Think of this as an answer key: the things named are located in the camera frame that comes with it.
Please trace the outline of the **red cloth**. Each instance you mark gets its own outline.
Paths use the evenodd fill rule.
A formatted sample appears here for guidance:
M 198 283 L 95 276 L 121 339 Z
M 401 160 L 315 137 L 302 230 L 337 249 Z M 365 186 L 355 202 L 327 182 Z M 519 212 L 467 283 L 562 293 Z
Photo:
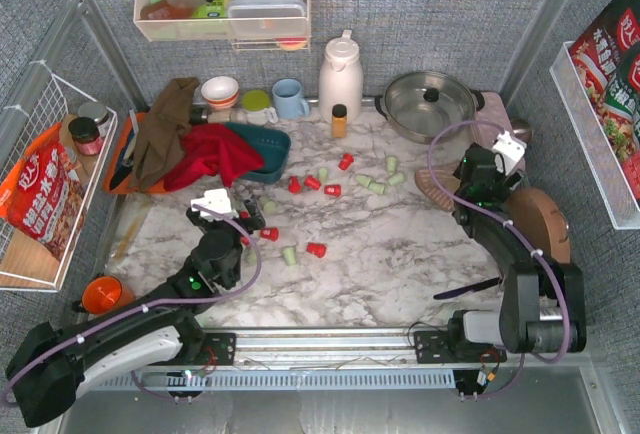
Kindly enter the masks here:
M 163 177 L 167 192 L 184 189 L 202 177 L 219 176 L 226 188 L 265 165 L 264 158 L 223 124 L 197 125 L 182 137 L 182 160 Z

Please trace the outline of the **brown cloth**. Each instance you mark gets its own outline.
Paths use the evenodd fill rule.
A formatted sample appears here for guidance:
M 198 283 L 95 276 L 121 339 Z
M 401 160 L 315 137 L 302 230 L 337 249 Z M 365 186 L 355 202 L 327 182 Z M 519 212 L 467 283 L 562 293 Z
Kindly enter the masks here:
M 191 130 L 190 111 L 200 82 L 171 79 L 145 115 L 134 148 L 129 188 L 147 192 L 184 157 L 181 138 Z

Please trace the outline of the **white orange striped bowl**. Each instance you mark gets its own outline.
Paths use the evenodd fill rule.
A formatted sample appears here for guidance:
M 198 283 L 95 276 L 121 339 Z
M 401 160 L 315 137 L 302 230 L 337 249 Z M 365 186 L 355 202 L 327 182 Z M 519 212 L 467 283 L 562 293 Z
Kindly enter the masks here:
M 239 99 L 239 84 L 229 76 L 213 77 L 201 86 L 201 95 L 212 109 L 228 109 Z

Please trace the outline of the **green lid white cup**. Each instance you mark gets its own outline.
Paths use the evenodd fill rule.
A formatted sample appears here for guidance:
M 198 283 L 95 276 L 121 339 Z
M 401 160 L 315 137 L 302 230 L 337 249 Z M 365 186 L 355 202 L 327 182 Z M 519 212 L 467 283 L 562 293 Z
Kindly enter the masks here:
M 246 92 L 242 96 L 241 105 L 249 124 L 264 126 L 278 122 L 277 112 L 271 105 L 270 97 L 263 90 Z

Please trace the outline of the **orange spice jar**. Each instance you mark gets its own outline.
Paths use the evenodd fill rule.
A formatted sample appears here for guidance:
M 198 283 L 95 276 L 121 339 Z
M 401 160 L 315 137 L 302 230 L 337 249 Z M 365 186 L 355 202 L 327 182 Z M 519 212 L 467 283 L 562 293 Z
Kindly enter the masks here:
M 336 104 L 331 110 L 331 134 L 333 138 L 344 138 L 347 133 L 347 107 Z

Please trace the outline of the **white thermos jug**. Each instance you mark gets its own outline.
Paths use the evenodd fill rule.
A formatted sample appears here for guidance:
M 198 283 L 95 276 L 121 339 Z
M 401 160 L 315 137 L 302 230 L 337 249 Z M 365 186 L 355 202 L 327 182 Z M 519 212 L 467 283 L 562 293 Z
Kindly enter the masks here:
M 325 46 L 319 72 L 318 108 L 321 117 L 331 122 L 335 105 L 346 107 L 346 121 L 353 124 L 361 114 L 364 73 L 360 48 L 352 39 L 352 31 L 344 30 Z

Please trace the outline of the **red capsule two lower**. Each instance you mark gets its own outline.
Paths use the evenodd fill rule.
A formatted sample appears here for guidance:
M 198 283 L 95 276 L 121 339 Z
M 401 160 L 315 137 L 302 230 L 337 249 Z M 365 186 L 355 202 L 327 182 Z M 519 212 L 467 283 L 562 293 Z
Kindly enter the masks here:
M 276 241 L 279 238 L 278 228 L 264 228 L 260 230 L 260 237 L 271 241 Z

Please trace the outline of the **red seasoning bags right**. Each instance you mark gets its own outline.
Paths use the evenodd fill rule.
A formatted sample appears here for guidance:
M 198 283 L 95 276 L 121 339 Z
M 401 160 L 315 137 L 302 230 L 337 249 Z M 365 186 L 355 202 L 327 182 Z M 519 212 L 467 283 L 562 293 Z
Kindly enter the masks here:
M 601 129 L 639 198 L 639 0 L 611 0 L 569 48 Z

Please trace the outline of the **purple knife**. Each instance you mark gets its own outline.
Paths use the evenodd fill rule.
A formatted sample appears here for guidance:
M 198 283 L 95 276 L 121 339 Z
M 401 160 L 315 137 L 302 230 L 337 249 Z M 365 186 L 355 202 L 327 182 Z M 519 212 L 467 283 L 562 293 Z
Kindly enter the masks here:
M 469 284 L 449 291 L 441 292 L 433 296 L 434 300 L 448 300 L 467 293 L 480 292 L 500 284 L 500 278 L 495 277 L 478 283 Z

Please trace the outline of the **teal storage basket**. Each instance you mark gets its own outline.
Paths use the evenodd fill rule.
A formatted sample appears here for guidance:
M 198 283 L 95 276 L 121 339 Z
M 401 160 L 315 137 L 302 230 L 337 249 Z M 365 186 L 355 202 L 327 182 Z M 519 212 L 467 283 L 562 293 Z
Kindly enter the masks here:
M 279 181 L 287 165 L 291 138 L 278 129 L 227 122 L 225 126 L 242 138 L 261 155 L 264 166 L 241 176 L 242 180 L 262 184 L 274 184 Z

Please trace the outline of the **pink egg tray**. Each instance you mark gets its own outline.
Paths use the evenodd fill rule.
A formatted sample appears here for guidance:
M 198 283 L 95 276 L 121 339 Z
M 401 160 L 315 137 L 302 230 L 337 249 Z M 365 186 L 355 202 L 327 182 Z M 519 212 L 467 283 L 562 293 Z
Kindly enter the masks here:
M 513 132 L 502 98 L 495 92 L 473 90 L 472 95 L 477 104 L 473 119 L 488 121 L 499 125 L 503 130 Z M 499 135 L 497 128 L 486 124 L 473 124 L 471 127 L 473 140 L 481 147 L 491 151 Z

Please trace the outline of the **red seasoning bag left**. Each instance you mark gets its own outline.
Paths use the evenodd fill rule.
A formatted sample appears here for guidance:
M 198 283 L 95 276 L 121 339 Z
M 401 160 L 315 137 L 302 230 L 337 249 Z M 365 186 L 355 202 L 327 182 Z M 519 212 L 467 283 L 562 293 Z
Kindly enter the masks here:
M 41 133 L 1 184 L 1 218 L 60 261 L 81 213 L 84 188 L 71 176 L 61 123 Z

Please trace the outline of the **green capsule bottom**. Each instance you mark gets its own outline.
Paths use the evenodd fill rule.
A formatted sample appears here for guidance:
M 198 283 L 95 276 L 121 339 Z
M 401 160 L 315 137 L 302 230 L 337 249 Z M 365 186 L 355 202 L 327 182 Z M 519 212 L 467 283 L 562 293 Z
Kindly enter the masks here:
M 294 266 L 298 263 L 296 248 L 294 246 L 287 246 L 283 248 L 281 254 L 287 266 Z

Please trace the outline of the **steel pot with lid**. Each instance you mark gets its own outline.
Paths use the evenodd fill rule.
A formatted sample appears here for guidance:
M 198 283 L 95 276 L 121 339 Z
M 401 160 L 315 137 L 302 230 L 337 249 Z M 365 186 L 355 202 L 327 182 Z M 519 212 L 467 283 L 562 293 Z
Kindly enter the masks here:
M 485 104 L 480 91 L 435 71 L 403 74 L 374 97 L 376 111 L 395 132 L 418 144 L 429 144 L 447 127 L 471 120 Z

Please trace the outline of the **blue mug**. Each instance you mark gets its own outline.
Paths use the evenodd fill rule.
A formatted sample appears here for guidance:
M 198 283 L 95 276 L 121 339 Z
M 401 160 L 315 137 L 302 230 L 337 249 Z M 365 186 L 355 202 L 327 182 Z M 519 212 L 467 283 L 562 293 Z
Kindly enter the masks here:
M 280 119 L 294 120 L 310 115 L 310 106 L 304 97 L 303 87 L 295 79 L 277 81 L 272 88 L 272 97 Z

